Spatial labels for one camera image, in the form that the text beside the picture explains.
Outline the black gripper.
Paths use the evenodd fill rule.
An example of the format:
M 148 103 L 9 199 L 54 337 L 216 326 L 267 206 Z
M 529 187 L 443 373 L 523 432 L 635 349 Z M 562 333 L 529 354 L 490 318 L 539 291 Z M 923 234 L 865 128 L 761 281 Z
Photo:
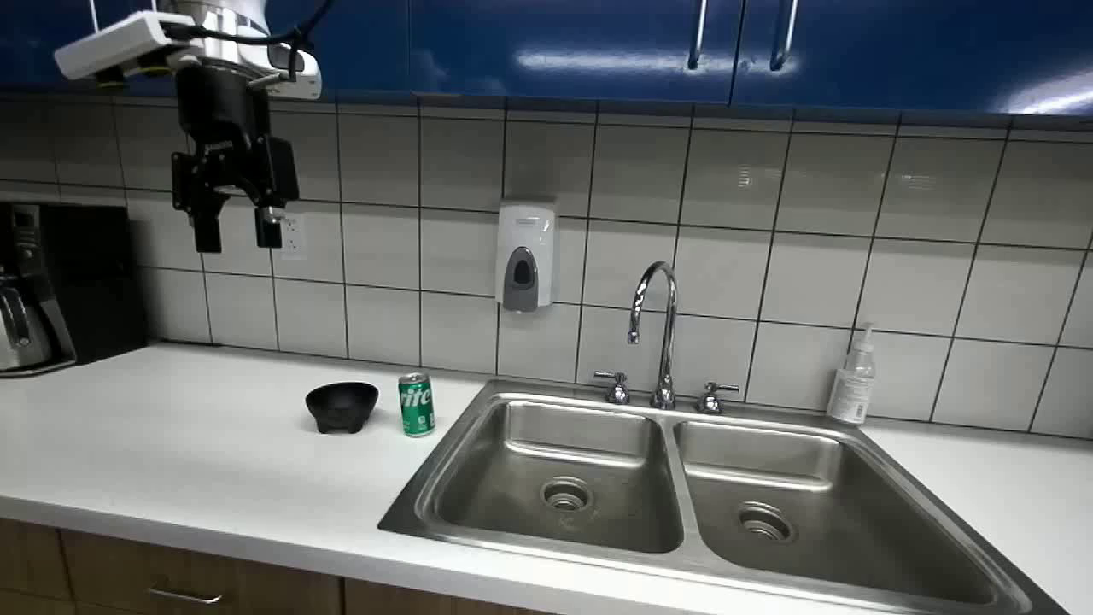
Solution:
M 280 250 L 280 208 L 301 196 L 292 149 L 268 132 L 268 96 L 249 79 L 186 65 L 175 75 L 191 155 L 169 158 L 169 191 L 191 214 L 194 250 L 223 255 L 219 206 L 239 187 L 257 208 L 257 245 Z

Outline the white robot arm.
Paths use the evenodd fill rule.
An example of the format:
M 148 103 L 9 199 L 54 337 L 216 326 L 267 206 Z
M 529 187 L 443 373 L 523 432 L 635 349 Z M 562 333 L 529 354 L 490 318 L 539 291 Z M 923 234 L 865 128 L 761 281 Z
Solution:
M 301 196 L 292 149 L 273 134 L 280 85 L 316 96 L 301 31 L 273 35 L 267 0 L 191 0 L 185 52 L 169 62 L 186 151 L 169 155 L 169 206 L 186 215 L 199 255 L 223 250 L 219 215 L 231 196 L 251 203 L 257 242 L 282 242 L 280 214 Z

